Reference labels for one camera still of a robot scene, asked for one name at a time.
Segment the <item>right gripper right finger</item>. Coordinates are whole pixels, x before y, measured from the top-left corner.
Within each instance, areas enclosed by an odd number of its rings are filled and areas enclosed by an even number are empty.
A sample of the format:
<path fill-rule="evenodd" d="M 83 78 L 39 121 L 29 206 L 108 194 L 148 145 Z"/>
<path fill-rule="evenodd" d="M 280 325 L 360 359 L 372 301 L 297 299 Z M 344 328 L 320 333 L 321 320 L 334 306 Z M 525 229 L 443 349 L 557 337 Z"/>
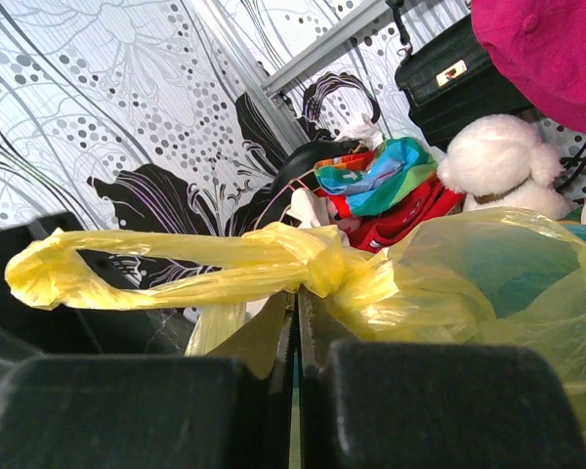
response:
<path fill-rule="evenodd" d="M 554 370 L 511 346 L 363 342 L 297 297 L 306 468 L 586 468 Z"/>

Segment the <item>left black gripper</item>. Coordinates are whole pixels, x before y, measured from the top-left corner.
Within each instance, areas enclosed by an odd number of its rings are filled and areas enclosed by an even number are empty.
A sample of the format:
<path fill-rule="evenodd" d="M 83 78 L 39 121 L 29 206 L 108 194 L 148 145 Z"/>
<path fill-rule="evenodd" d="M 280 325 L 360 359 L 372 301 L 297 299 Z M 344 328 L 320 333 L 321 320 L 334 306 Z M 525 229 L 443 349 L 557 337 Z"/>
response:
<path fill-rule="evenodd" d="M 0 229 L 0 379 L 18 362 L 42 354 L 182 354 L 186 319 L 172 310 L 105 312 L 29 308 L 4 280 L 7 262 L 56 229 L 79 231 L 68 212 Z"/>

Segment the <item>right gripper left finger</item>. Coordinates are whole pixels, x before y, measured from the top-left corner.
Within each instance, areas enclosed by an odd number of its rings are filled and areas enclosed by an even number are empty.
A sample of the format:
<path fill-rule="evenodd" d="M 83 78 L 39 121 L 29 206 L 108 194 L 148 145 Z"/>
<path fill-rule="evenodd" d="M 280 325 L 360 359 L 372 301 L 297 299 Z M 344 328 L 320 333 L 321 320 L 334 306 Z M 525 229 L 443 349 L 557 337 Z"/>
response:
<path fill-rule="evenodd" d="M 0 468 L 285 468 L 284 293 L 210 354 L 0 361 Z"/>

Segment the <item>yellow trash bag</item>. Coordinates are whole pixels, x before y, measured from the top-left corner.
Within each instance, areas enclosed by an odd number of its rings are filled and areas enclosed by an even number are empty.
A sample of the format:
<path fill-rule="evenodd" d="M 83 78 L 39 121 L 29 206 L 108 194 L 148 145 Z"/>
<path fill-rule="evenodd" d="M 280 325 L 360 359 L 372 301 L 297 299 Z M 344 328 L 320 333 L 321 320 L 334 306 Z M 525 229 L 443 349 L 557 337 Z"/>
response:
<path fill-rule="evenodd" d="M 120 289 L 83 250 L 207 265 L 207 274 Z M 370 341 L 526 346 L 562 379 L 586 437 L 586 241 L 575 226 L 526 209 L 493 208 L 418 225 L 376 254 L 337 228 L 278 222 L 238 237 L 57 230 L 7 264 L 25 305 L 92 310 L 216 307 L 198 335 L 231 326 L 236 305 L 306 288 Z"/>

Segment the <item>teal trash bin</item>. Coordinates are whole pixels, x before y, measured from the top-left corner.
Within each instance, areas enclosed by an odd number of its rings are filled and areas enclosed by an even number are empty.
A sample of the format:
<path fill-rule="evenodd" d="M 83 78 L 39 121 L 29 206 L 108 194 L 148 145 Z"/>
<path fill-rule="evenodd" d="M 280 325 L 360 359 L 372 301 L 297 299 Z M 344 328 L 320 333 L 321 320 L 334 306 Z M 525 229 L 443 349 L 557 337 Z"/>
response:
<path fill-rule="evenodd" d="M 482 290 L 500 317 L 527 308 L 586 311 L 586 226 L 511 226 L 486 254 Z"/>

